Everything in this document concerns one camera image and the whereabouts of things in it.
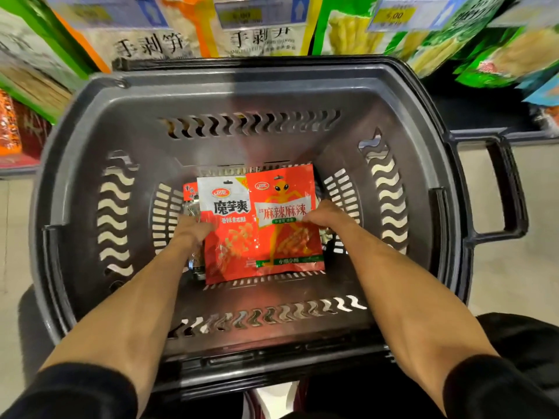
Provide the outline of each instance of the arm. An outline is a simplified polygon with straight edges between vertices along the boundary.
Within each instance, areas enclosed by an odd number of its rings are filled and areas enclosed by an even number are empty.
[[[476,354],[497,356],[468,308],[429,272],[324,200],[305,220],[339,235],[398,365],[443,406],[450,371]]]
[[[116,370],[136,388],[141,415],[171,326],[182,270],[212,229],[209,223],[181,217],[169,245],[80,320],[41,369],[78,362]]]

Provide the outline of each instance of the tile floor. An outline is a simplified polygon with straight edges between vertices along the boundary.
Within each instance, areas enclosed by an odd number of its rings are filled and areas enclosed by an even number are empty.
[[[530,230],[523,239],[476,249],[470,308],[476,315],[520,313],[559,324],[559,145],[518,147],[515,157],[526,193]],[[483,150],[466,151],[462,159],[476,229],[482,232],[502,227],[488,155]],[[37,355],[31,365],[23,364],[22,349],[26,347],[21,341],[28,337],[19,327],[21,316],[29,315],[28,309],[24,312],[24,302],[32,300],[27,291],[31,286],[27,249],[31,190],[30,179],[0,181],[0,412],[22,391],[25,377],[33,374],[42,356]],[[37,312],[32,314],[38,326],[31,334],[44,332]],[[289,386],[282,388],[288,391]],[[282,389],[270,388],[269,394],[261,397],[277,398],[277,391]],[[270,412],[270,419],[284,413],[284,408]]]

